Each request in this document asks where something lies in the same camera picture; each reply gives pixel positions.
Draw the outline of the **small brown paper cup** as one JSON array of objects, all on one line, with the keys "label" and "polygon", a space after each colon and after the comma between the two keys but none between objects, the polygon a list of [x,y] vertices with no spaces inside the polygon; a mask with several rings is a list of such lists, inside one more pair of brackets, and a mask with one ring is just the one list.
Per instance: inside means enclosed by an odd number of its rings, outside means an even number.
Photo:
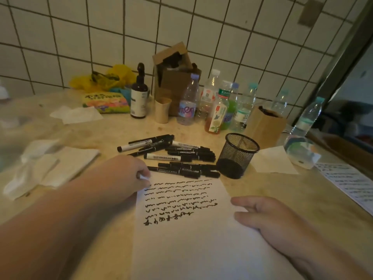
[{"label": "small brown paper cup", "polygon": [[168,123],[171,102],[172,100],[166,97],[160,97],[155,100],[154,118],[156,123]]}]

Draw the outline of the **black mesh pen holder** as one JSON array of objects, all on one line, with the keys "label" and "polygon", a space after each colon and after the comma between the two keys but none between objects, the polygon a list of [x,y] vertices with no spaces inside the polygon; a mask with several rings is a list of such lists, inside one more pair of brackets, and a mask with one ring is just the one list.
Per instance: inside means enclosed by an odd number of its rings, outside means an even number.
[{"label": "black mesh pen holder", "polygon": [[216,162],[218,171],[230,179],[240,179],[253,156],[260,150],[253,139],[239,133],[228,133]]}]

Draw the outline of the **clear bottle purple label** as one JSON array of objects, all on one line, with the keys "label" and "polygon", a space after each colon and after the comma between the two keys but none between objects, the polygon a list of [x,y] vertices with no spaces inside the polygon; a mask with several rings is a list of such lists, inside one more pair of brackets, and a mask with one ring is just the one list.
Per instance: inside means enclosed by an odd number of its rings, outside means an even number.
[{"label": "clear bottle purple label", "polygon": [[181,97],[177,122],[181,125],[191,125],[197,109],[198,91],[199,91],[199,75],[192,73],[190,75],[190,82],[185,88]]}]

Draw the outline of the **crumpled white tissue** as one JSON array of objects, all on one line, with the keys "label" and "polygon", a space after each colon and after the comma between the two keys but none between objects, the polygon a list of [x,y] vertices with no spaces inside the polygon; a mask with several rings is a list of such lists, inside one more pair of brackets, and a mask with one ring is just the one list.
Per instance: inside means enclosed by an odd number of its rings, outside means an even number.
[{"label": "crumpled white tissue", "polygon": [[3,194],[15,200],[30,192],[41,183],[45,176],[58,164],[59,159],[50,154],[57,146],[56,140],[32,141],[21,155],[21,165],[16,169],[12,180],[4,187]]}]

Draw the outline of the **dark brown spray bottle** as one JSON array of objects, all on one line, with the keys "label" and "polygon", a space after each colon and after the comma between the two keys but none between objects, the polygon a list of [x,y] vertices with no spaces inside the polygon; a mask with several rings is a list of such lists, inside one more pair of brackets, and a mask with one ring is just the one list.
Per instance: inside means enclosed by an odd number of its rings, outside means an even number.
[{"label": "dark brown spray bottle", "polygon": [[130,115],[135,119],[143,119],[147,115],[148,86],[144,83],[145,66],[139,63],[137,66],[138,75],[136,82],[131,87]]}]

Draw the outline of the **small clear water bottle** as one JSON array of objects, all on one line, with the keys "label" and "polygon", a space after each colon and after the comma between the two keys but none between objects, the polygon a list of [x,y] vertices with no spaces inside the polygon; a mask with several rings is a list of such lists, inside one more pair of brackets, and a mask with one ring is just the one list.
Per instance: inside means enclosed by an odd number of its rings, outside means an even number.
[{"label": "small clear water bottle", "polygon": [[277,114],[283,115],[287,107],[289,91],[287,89],[282,89],[278,93],[275,100],[270,106],[270,110],[276,112]]}]

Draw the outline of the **dark window frame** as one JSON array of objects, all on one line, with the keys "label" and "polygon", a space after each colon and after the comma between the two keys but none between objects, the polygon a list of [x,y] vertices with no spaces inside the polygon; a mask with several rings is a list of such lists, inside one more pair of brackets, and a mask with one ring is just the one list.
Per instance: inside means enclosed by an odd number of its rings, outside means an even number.
[{"label": "dark window frame", "polygon": [[323,110],[346,102],[373,105],[373,0],[368,0],[324,70],[305,107],[324,98]]}]

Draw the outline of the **person's left hand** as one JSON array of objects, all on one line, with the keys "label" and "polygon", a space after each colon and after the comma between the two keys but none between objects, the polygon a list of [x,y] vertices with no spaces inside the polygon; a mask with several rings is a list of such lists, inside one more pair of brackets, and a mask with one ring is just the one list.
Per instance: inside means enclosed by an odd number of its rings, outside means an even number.
[{"label": "person's left hand", "polygon": [[135,189],[135,162],[132,156],[118,155],[92,170],[91,189],[107,204],[118,204],[141,190]]}]

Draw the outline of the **clear bottle red label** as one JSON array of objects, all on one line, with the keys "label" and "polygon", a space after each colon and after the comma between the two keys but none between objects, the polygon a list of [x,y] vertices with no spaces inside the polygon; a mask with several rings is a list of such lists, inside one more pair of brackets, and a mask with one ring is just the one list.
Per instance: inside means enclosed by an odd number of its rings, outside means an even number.
[{"label": "clear bottle red label", "polygon": [[199,121],[204,121],[207,119],[208,114],[212,108],[215,101],[216,94],[220,86],[220,70],[212,69],[210,77],[208,78],[207,84],[205,84],[197,109],[196,118]]}]

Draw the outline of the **flat white tissue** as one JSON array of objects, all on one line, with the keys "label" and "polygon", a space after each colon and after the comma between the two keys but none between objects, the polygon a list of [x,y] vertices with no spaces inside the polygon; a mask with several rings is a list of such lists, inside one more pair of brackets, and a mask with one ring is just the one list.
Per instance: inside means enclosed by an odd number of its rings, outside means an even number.
[{"label": "flat white tissue", "polygon": [[58,188],[76,177],[99,154],[100,151],[98,149],[63,147],[53,153],[58,162],[39,184],[41,186]]}]

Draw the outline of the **clear bottle teal cap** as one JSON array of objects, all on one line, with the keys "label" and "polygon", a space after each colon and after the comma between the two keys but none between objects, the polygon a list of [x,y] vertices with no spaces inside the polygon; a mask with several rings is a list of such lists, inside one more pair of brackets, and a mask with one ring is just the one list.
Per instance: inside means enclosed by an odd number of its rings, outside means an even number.
[{"label": "clear bottle teal cap", "polygon": [[316,122],[319,117],[322,106],[324,103],[324,98],[317,97],[313,103],[311,103],[301,114],[298,121],[294,125],[293,129],[290,132],[291,136],[305,137],[306,134],[310,131],[313,124]]}]

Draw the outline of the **orange juice bottle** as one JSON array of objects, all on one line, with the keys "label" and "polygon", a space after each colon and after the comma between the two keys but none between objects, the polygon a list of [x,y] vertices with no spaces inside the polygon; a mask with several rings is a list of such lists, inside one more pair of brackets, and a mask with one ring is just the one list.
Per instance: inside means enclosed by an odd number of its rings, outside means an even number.
[{"label": "orange juice bottle", "polygon": [[210,134],[219,134],[226,112],[229,108],[229,96],[232,91],[232,82],[223,80],[217,93],[212,108],[205,122],[204,130]]}]

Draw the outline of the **colourful snack packet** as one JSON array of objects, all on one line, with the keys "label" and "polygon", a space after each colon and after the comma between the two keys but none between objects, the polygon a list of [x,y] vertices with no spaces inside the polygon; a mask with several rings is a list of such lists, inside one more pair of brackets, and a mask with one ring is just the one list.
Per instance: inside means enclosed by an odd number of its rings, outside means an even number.
[{"label": "colourful snack packet", "polygon": [[96,92],[82,96],[82,106],[94,107],[101,114],[130,113],[127,99],[120,93]]}]

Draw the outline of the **open tall cardboard box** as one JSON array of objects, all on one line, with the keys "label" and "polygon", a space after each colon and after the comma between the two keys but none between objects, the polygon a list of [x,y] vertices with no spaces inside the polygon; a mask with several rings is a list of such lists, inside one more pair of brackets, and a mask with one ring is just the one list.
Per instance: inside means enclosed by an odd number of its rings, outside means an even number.
[{"label": "open tall cardboard box", "polygon": [[152,59],[156,80],[153,96],[155,99],[171,99],[169,116],[177,117],[183,93],[191,82],[191,74],[201,76],[202,71],[191,62],[184,42],[159,51]]}]

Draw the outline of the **green drink bottle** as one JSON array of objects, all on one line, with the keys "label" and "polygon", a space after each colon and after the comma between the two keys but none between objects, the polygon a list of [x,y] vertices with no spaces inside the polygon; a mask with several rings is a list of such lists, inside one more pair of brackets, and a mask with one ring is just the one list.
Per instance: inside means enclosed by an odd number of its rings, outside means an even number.
[{"label": "green drink bottle", "polygon": [[232,91],[231,91],[231,94],[228,98],[229,107],[227,108],[225,117],[224,117],[223,122],[220,126],[221,131],[227,130],[230,127],[230,124],[232,122],[232,118],[234,116],[234,113],[236,112],[236,108],[237,108],[237,105],[238,105],[238,100],[240,98],[240,95],[238,93],[239,92],[238,89],[239,89],[239,84],[236,83],[236,82],[232,83]]}]

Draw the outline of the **printed paper sheet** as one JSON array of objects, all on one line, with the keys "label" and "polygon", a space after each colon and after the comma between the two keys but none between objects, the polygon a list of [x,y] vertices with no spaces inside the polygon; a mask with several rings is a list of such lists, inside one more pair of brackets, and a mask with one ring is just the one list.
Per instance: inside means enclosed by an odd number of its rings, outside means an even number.
[{"label": "printed paper sheet", "polygon": [[373,217],[373,181],[349,164],[316,163],[319,172]]}]

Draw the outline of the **clear bottle green label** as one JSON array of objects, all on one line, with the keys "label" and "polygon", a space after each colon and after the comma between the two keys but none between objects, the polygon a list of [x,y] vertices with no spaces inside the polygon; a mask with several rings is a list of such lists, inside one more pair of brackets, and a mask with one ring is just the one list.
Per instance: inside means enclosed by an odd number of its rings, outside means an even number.
[{"label": "clear bottle green label", "polygon": [[239,95],[237,107],[230,126],[232,131],[241,132],[245,129],[255,104],[257,88],[257,83],[250,83],[247,89]]}]

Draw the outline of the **person's left forearm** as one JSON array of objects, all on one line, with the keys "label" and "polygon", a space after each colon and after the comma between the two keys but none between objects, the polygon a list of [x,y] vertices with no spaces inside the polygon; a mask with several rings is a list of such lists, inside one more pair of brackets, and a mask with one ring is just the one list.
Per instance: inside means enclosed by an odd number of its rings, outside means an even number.
[{"label": "person's left forearm", "polygon": [[113,183],[77,178],[0,225],[0,280],[57,280],[79,227],[108,203]]}]

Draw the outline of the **small white tissue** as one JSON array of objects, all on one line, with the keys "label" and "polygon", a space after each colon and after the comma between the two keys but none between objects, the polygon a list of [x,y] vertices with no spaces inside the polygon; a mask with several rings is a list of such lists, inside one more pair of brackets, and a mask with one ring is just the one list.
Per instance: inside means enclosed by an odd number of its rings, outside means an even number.
[{"label": "small white tissue", "polygon": [[57,110],[53,111],[50,114],[50,117],[62,120],[64,125],[98,121],[103,119],[103,116],[95,107],[70,108],[67,106],[61,106]]}]

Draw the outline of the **pile of black markers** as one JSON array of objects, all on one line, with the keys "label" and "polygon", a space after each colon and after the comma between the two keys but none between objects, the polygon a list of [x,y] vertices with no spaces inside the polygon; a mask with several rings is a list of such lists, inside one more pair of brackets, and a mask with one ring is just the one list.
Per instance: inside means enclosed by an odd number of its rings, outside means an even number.
[{"label": "pile of black markers", "polygon": [[174,135],[154,136],[118,146],[119,153],[137,150],[129,156],[143,156],[145,160],[159,161],[157,166],[149,166],[152,172],[178,175],[190,179],[201,176],[217,179],[218,167],[214,164],[215,153],[209,148],[185,144],[174,140]]}]

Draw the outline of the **yellow plastic bag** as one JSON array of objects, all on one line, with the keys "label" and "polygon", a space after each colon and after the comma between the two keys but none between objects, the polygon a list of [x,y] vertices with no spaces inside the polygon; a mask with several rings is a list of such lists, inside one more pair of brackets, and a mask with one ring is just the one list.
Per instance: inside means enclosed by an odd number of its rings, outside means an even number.
[{"label": "yellow plastic bag", "polygon": [[136,81],[136,74],[126,65],[114,65],[106,73],[92,71],[89,75],[75,76],[69,86],[86,93],[109,92],[113,88],[123,89]]}]

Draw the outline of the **white scribbled paper sheet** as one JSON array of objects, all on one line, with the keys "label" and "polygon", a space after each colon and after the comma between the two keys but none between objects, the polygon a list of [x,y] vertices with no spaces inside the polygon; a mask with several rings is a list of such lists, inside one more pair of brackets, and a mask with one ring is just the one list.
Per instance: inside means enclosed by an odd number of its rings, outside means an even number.
[{"label": "white scribbled paper sheet", "polygon": [[239,224],[218,178],[152,172],[137,194],[131,280],[304,280]]}]

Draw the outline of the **person's right hand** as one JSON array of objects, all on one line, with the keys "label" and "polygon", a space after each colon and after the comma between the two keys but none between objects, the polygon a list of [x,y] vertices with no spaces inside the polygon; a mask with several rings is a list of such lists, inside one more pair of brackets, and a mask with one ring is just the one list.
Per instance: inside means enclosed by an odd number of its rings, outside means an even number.
[{"label": "person's right hand", "polygon": [[276,250],[288,237],[305,233],[304,220],[275,198],[237,196],[231,198],[231,204],[245,208],[245,212],[261,214],[264,224],[257,231]]}]

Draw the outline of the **teal plastic bag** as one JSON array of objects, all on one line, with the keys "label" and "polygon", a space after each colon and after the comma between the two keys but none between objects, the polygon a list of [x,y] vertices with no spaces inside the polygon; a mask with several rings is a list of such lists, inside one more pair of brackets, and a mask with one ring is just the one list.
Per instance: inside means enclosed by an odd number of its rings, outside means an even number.
[{"label": "teal plastic bag", "polygon": [[109,90],[110,92],[112,93],[120,93],[122,94],[125,98],[127,98],[127,100],[131,100],[131,89],[130,88],[119,88],[119,87],[116,87],[116,88],[111,88]]}]

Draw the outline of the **person's right forearm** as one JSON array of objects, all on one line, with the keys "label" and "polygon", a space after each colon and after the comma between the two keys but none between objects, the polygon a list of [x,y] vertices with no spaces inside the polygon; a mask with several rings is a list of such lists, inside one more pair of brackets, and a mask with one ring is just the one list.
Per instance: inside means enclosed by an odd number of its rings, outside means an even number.
[{"label": "person's right forearm", "polygon": [[348,253],[315,232],[288,237],[278,251],[309,280],[373,280],[373,275]]}]

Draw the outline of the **white square napkin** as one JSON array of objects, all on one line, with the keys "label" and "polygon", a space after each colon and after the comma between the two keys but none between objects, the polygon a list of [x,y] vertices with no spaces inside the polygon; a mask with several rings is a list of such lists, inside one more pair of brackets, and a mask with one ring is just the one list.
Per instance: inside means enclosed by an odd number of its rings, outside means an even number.
[{"label": "white square napkin", "polygon": [[283,146],[259,150],[250,164],[258,173],[298,174]]}]

